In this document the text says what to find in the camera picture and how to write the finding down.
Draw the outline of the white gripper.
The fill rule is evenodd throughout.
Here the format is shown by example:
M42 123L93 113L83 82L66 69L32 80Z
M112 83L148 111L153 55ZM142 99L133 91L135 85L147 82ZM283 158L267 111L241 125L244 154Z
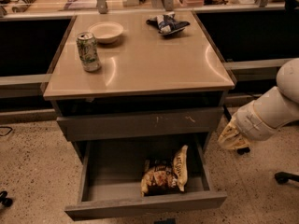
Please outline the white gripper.
M276 131L258 116L251 101L234 113L218 138L218 144L228 150L245 148L249 146L249 140L264 141Z

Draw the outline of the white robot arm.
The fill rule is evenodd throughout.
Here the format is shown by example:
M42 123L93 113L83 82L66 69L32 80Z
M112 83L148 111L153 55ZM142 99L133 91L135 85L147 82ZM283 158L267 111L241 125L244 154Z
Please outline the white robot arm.
M280 127L299 120L299 59L283 64L276 82L276 86L232 115L218 138L222 148L240 149L265 141Z

